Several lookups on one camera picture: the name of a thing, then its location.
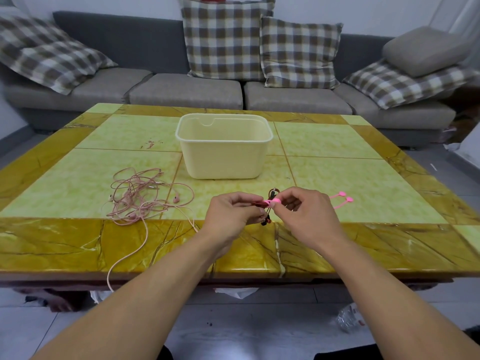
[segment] right hand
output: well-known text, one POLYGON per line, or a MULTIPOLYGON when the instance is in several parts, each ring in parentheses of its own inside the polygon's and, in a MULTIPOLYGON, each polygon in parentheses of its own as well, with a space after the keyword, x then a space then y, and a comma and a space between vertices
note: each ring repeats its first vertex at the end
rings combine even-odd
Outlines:
POLYGON ((299 242, 318 251, 322 244, 345 237, 330 198, 317 190, 290 187, 276 198, 273 211, 299 242))

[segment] marble tabletop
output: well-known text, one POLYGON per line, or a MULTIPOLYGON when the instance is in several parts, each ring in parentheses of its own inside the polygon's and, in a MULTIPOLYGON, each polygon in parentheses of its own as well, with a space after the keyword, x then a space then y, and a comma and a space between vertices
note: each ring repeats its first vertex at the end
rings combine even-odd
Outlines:
MULTIPOLYGON (((345 191, 354 202, 337 213, 347 235, 399 278, 480 276, 480 217, 361 116, 99 103, 0 171, 0 283, 105 280, 145 238, 141 222, 118 226, 105 216, 112 176, 130 166, 161 168, 165 181, 192 187, 189 215, 199 228, 220 193, 345 191), (194 112, 265 117, 274 139, 261 175, 191 178, 174 132, 179 117, 194 112)), ((337 278, 272 219, 246 227, 205 280, 337 278)), ((147 225, 147 244, 113 279, 132 278, 195 233, 177 210, 147 225)))

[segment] gray sofa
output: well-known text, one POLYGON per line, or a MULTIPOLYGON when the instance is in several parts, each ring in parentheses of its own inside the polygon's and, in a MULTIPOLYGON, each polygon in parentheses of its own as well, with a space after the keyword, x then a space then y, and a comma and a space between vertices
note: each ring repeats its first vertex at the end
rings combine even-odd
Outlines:
MULTIPOLYGON (((21 76, 5 87, 7 100, 34 129, 54 131, 96 103, 248 109, 361 115, 397 145, 421 146, 447 127, 455 112, 434 99, 380 110, 341 84, 335 90, 265 88, 261 82, 192 78, 183 24, 178 20, 57 11, 70 36, 106 54, 117 68, 100 70, 64 96, 21 76)), ((389 37, 342 34, 333 62, 339 81, 381 58, 389 37)))

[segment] gray pillow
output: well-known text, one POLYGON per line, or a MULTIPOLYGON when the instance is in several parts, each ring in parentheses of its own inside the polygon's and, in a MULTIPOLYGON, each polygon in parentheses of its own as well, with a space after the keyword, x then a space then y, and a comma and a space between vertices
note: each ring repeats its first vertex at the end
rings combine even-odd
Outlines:
POLYGON ((420 77, 461 62, 470 48, 458 35, 422 26, 389 41, 382 54, 410 77, 420 77))

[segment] plaid pillow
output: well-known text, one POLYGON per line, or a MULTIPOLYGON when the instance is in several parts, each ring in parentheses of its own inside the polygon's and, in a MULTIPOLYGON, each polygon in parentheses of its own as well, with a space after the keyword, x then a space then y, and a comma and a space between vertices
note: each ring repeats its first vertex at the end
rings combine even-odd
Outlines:
POLYGON ((343 82, 369 96, 381 109, 387 110, 455 89, 470 82, 477 74, 470 68, 450 66, 413 78, 381 59, 345 77, 343 82))
POLYGON ((260 66, 260 18, 275 0, 180 0, 189 76, 264 81, 260 66))
POLYGON ((57 25, 19 16, 0 17, 0 62, 62 95, 100 68, 117 66, 57 25))
POLYGON ((260 60, 265 87, 335 88, 333 59, 343 24, 297 24, 261 18, 260 60))

